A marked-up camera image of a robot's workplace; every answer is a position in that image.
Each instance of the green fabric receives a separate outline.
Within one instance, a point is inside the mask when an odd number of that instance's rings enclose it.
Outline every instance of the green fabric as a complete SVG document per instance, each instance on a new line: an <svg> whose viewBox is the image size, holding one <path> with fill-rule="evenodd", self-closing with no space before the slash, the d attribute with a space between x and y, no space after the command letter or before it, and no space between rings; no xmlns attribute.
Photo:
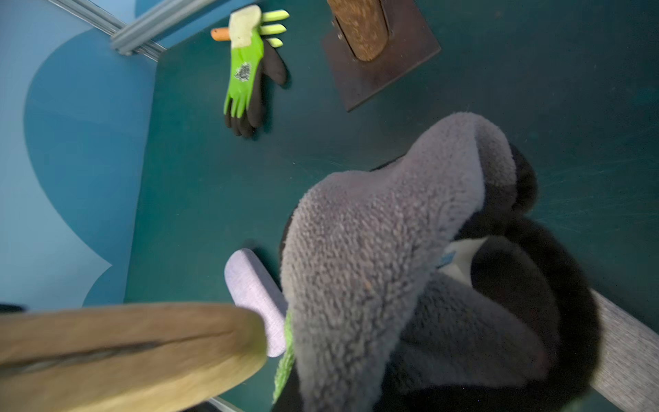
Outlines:
<svg viewBox="0 0 659 412"><path fill-rule="evenodd" d="M286 353L279 360L277 372L275 373L275 392L272 402L275 403L281 391L283 391L288 381L291 371L293 370L293 361L295 360L295 349L293 348L293 331L291 329L291 313L286 312L286 321L284 321L284 337L286 338Z"/></svg>
<svg viewBox="0 0 659 412"><path fill-rule="evenodd" d="M575 401L572 401L568 403L563 409L561 409L561 412L581 412L583 408L581 407L582 401L581 399L576 399Z"/></svg>
<svg viewBox="0 0 659 412"><path fill-rule="evenodd" d="M231 76L227 98L224 101L224 114L231 105L231 116L242 117L249 107L256 78L256 68L263 59L263 40L258 27L252 30L252 43L247 47L231 49Z"/></svg>

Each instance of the rusty metal plate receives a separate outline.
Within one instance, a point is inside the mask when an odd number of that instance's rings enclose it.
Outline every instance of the rusty metal plate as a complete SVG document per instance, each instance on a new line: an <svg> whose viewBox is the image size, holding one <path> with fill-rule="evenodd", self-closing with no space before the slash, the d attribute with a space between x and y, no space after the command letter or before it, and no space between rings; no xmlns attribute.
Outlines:
<svg viewBox="0 0 659 412"><path fill-rule="evenodd" d="M375 60L358 60L336 25L323 39L334 82L347 111L441 50L414 0L382 0L382 8L389 42Z"/></svg>

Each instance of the orange handle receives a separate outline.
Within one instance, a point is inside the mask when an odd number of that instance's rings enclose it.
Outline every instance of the orange handle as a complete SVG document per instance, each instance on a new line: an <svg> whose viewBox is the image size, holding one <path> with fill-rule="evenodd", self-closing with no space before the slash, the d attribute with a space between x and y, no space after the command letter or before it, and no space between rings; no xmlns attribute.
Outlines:
<svg viewBox="0 0 659 412"><path fill-rule="evenodd" d="M228 27L214 28L213 30L210 31L210 36L216 42L228 42L229 40L231 40L231 38L229 37Z"/></svg>

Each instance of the metal extrusion bar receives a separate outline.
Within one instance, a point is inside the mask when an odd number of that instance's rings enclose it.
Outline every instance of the metal extrusion bar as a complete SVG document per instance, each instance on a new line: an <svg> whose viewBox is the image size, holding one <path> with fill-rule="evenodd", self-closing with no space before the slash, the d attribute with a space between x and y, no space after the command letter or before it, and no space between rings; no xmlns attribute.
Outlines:
<svg viewBox="0 0 659 412"><path fill-rule="evenodd" d="M129 55L139 45L158 37L175 24L217 0L165 0L111 37L111 47Z"/></svg>
<svg viewBox="0 0 659 412"><path fill-rule="evenodd" d="M219 396L212 397L208 400L208 403L219 409L221 412L244 412L242 409L225 401Z"/></svg>
<svg viewBox="0 0 659 412"><path fill-rule="evenodd" d="M659 411L659 336L599 293L593 295L603 342L592 387L625 412Z"/></svg>
<svg viewBox="0 0 659 412"><path fill-rule="evenodd" d="M93 4L89 0L48 1L68 11L72 15L85 20L87 23L91 24L106 34L109 34L110 36L116 34L121 29L126 27L126 23L114 17L97 5ZM153 42L151 39L147 39L145 42L137 45L134 48L135 52L145 55L154 61L158 61L160 53L165 50L166 49L163 46Z"/></svg>

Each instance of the glove logo print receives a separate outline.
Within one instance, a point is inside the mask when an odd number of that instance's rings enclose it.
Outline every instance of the glove logo print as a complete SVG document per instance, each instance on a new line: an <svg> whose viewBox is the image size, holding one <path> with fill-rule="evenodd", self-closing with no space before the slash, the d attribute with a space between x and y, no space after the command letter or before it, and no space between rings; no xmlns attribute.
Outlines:
<svg viewBox="0 0 659 412"><path fill-rule="evenodd" d="M241 82L246 82L249 80L250 73L252 72L252 65L249 63L243 63L238 70L236 70L236 74L233 76L240 80Z"/></svg>

